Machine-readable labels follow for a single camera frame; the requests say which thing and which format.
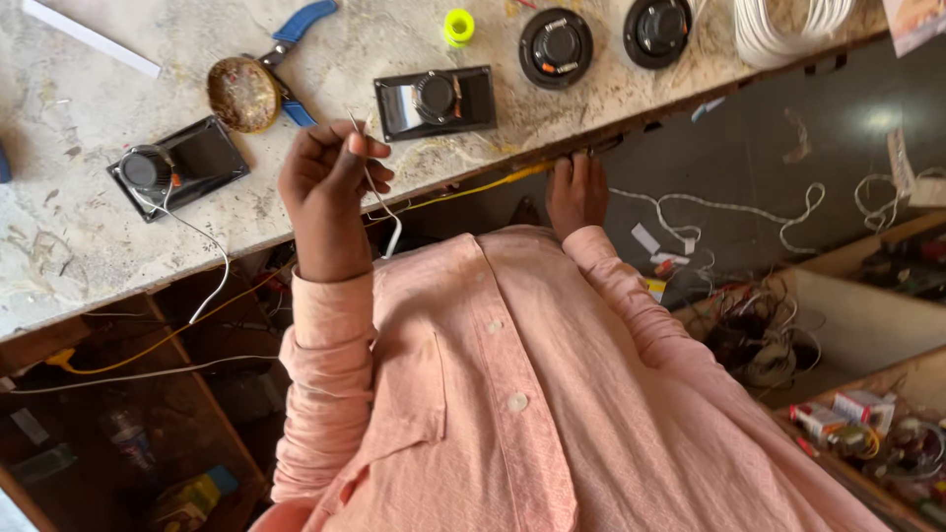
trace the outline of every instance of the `dirty table surface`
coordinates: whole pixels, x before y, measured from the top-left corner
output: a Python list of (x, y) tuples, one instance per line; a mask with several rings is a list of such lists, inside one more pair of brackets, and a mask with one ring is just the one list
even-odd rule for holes
[[(0, 4), (0, 142), (14, 172), (0, 185), (0, 339), (219, 263), (208, 240), (174, 220), (145, 224), (105, 168), (128, 146), (209, 115), (210, 66), (269, 51), (271, 34), (307, 0), (45, 3), (163, 70), (152, 80), (24, 15), (19, 2)], [(514, 0), (339, 0), (339, 11), (309, 30), (279, 73), (316, 120), (350, 109), (370, 116), (369, 132), (379, 136), (374, 78), (492, 65), (499, 126), (396, 143), (388, 165), (398, 198), (758, 74), (736, 55), (731, 0), (708, 0), (680, 61), (658, 72), (624, 53), (621, 25), (632, 0), (537, 3), (579, 12), (594, 37), (591, 68), (566, 91), (541, 90), (522, 74), (518, 35), (535, 11)], [(808, 1), (770, 6), (777, 26), (799, 28)], [(467, 48), (444, 42), (453, 8), (476, 20)], [(880, 1), (862, 0), (832, 45), (885, 30)], [(233, 133), (252, 173), (177, 214), (231, 256), (290, 239), (275, 183), (296, 132), (281, 116), (264, 133)], [(366, 198), (364, 208), (373, 202)]]

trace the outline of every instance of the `blue-handled pliers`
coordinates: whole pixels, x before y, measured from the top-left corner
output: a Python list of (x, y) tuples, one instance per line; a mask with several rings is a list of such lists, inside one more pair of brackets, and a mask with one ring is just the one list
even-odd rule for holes
[(9, 170), (7, 155), (3, 153), (3, 145), (0, 144), (0, 183), (9, 183), (11, 179), (13, 179), (13, 172)]
[(306, 108), (302, 106), (302, 103), (296, 99), (289, 87), (276, 76), (275, 69), (283, 62), (286, 55), (289, 54), (289, 51), (302, 40), (303, 35), (306, 34), (306, 30), (308, 30), (310, 26), (315, 24), (315, 22), (322, 17), (334, 13), (338, 8), (339, 5), (333, 0), (323, 0), (322, 2), (309, 4), (299, 9), (279, 31), (272, 34), (272, 37), (276, 40), (276, 46), (272, 48), (272, 51), (259, 58), (259, 62), (270, 71), (276, 83), (279, 84), (279, 92), (282, 94), (283, 111), (292, 118), (292, 121), (302, 127), (314, 126), (316, 125), (316, 121), (312, 119), (312, 116), (310, 116)]

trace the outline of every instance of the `black round speaker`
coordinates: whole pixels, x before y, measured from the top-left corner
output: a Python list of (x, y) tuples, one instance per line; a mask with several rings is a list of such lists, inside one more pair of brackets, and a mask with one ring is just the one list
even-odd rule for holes
[(439, 70), (431, 70), (414, 84), (414, 107), (421, 118), (430, 124), (447, 123), (456, 114), (457, 93), (453, 77)]
[(624, 19), (624, 50), (639, 66), (663, 68), (683, 53), (691, 25), (687, 0), (638, 0)]
[(526, 24), (519, 38), (519, 64), (526, 78), (544, 89), (564, 89), (591, 66), (594, 43), (581, 16), (546, 9)]
[(162, 190), (171, 182), (171, 167), (155, 151), (133, 149), (122, 157), (119, 169), (130, 186), (141, 190)]

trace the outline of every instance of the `shirt pocket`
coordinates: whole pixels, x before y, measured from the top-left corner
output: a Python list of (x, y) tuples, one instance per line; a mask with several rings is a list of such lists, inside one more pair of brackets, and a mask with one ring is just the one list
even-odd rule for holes
[(447, 431), (444, 364), (436, 334), (417, 348), (389, 353), (377, 365), (371, 421), (346, 468), (339, 502), (345, 505), (372, 463), (419, 444), (436, 444)]

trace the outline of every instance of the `fingernail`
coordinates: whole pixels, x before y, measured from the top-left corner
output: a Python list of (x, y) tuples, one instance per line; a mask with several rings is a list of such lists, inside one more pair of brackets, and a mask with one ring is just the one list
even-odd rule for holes
[(354, 153), (355, 155), (365, 155), (366, 154), (366, 144), (364, 142), (364, 137), (358, 133), (351, 133), (348, 135), (348, 150)]

